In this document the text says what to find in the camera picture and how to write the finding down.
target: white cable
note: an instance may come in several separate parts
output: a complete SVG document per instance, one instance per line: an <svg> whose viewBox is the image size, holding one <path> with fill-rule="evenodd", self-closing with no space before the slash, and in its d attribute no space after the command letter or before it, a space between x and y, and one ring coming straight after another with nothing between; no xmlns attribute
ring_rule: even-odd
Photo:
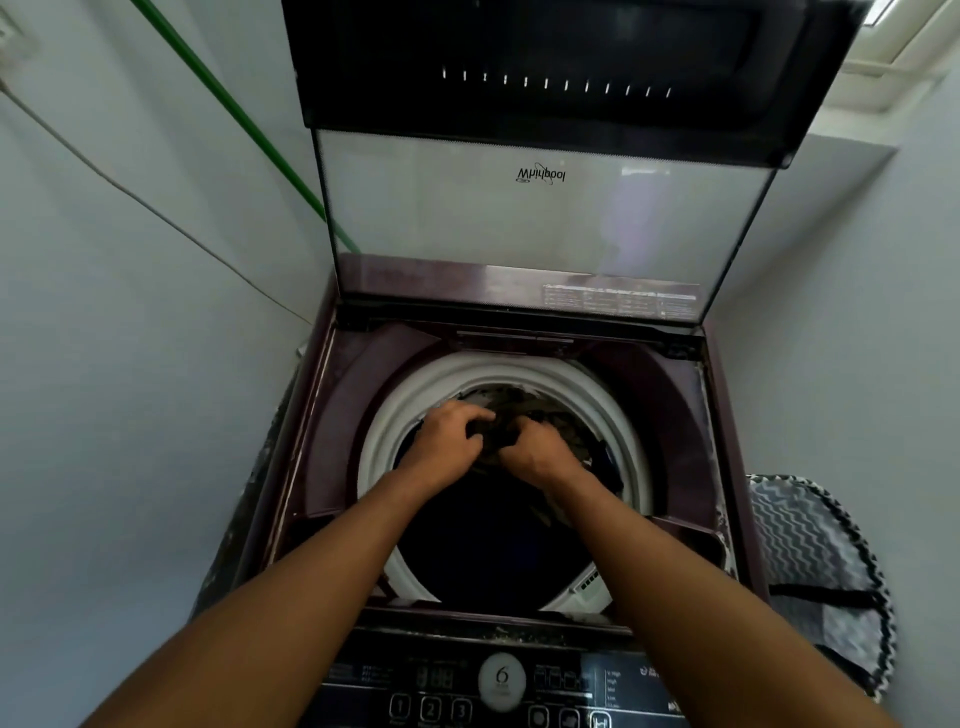
<svg viewBox="0 0 960 728"><path fill-rule="evenodd" d="M39 116L36 112L34 112L33 109L31 109L31 108L28 107L23 101L21 101L21 100L16 96L16 94L14 94L14 93L10 90L10 87L7 86L7 85L4 83L3 79L0 79L0 93L6 94L6 96L7 96L11 101L13 101L13 103L14 103L21 111L23 111L25 114L27 114L27 116L29 116L31 119L33 119L34 121L36 121L37 124L38 124L45 132L47 132L49 135L51 135L52 137L54 137L57 142L59 142L68 152L70 152L70 154L72 154L74 157L76 157L76 158L79 159L81 162L83 162L87 167L89 167L91 170L93 170L99 177L101 177L101 178L103 178L104 180L106 180L107 182L109 182L110 185L112 185L112 186L115 187L116 189L118 189L118 190L120 190L121 192L123 192L125 195L127 195L129 198L131 198L131 199L134 200L135 202L139 203L140 205L144 206L146 209L150 210L154 215L156 215L156 217L158 217L160 220L162 220L163 222L165 222L167 225L169 225L169 226L170 226L171 228L173 228L175 231L179 232L181 235L183 235L183 237L185 237L185 238L186 238L187 240L189 240L191 243L193 243L194 245L196 245L198 248L200 248L202 251L204 251L204 253L206 253L207 255L209 255L210 257L212 257L214 260L217 260L217 261L219 261L220 263L222 263L223 265L227 266L234 274L236 274L236 276L237 276L240 280L244 281L250 288L252 288L254 291L256 291L257 293L259 293L261 296L263 296L263 297L269 299L270 301L276 303L276 305L278 305L280 308L282 308L283 310L287 311L288 313L292 313L294 316L296 316L298 319L300 319L301 321L303 321L305 324L308 324L308 325L310 325L310 326L313 325L313 322L308 321L307 319L303 318L302 316L299 315L299 313L297 313L297 311L293 310L292 308L288 307L287 305L285 305L285 304L281 303L280 301L278 301L277 299L275 299L273 296L271 296L271 295L270 295L269 293L267 293L265 290L263 290L262 288L260 288L260 286L258 286L258 285L257 285L256 283L254 283L252 280L250 280L249 278L247 278L246 276L244 276L240 271L238 271L236 268L234 268L230 263L228 263L226 260L224 260L223 258L221 258L219 255L217 255L216 253L214 253L214 252L213 252L212 250L210 250L209 248L207 248L207 246L204 245L204 243L200 242L200 240L198 240L196 237L194 237L193 235L191 235L189 232L187 232L186 230L184 230L183 228L181 228L177 223L175 223L175 222L174 222L173 220L171 220L169 217L167 217L166 215L164 215L164 214L163 214L162 212L160 212L158 209L156 209L156 207L152 206L150 203L148 203L148 202L147 202L146 200L144 200L142 197L139 197L136 193L131 192L129 189L127 189L127 187L125 187L124 185L122 185L120 182L117 182L114 178L112 178L110 175L108 175L106 172L104 172L100 167L98 167L96 164L94 164L92 161L90 161L87 157L84 156L83 152L81 152L79 149L77 149L75 146L73 146L73 144L71 144L69 141L67 141L65 138L63 138L63 136L60 135L60 133L58 133L56 129L54 129L54 128L51 127L49 124L47 124L47 122L45 122L42 118L40 118L40 116Z"/></svg>

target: numbered button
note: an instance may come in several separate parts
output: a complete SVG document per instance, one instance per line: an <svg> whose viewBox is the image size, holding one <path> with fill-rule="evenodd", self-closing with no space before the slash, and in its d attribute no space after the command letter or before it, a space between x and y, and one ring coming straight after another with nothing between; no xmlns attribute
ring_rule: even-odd
<svg viewBox="0 0 960 728"><path fill-rule="evenodd" d="M424 723L436 723L444 711L443 701L435 695L426 695L420 701L420 720Z"/></svg>
<svg viewBox="0 0 960 728"><path fill-rule="evenodd" d="M465 697L455 698L450 706L450 719L457 725L468 725L473 719L473 703Z"/></svg>
<svg viewBox="0 0 960 728"><path fill-rule="evenodd" d="M390 717L395 720L406 720L410 717L410 695L395 692L390 696Z"/></svg>

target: hand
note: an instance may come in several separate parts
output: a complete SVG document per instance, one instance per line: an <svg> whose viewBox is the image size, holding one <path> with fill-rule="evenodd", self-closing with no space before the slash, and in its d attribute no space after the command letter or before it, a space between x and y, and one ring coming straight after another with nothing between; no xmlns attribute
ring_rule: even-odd
<svg viewBox="0 0 960 728"><path fill-rule="evenodd" d="M584 471L557 428L517 417L520 436L516 445L500 450L500 462L513 475L547 493Z"/></svg>
<svg viewBox="0 0 960 728"><path fill-rule="evenodd" d="M483 449L483 435L467 437L467 423L495 418L491 410L459 400L434 407L396 469L422 483L432 497L463 477Z"/></svg>

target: round dial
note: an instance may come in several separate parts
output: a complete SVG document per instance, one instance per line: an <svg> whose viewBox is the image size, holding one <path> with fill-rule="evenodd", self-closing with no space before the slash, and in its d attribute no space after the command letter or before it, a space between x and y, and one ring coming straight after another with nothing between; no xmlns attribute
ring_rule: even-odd
<svg viewBox="0 0 960 728"><path fill-rule="evenodd" d="M480 699L492 711L509 713L523 700L527 673L509 652L497 652L480 666L477 677Z"/></svg>

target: window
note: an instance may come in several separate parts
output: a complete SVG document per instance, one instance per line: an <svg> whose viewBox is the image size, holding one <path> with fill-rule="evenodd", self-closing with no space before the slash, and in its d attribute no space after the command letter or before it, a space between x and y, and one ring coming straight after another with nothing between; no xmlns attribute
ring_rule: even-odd
<svg viewBox="0 0 960 728"><path fill-rule="evenodd" d="M874 0L825 104L882 112L917 83L960 34L960 0Z"/></svg>

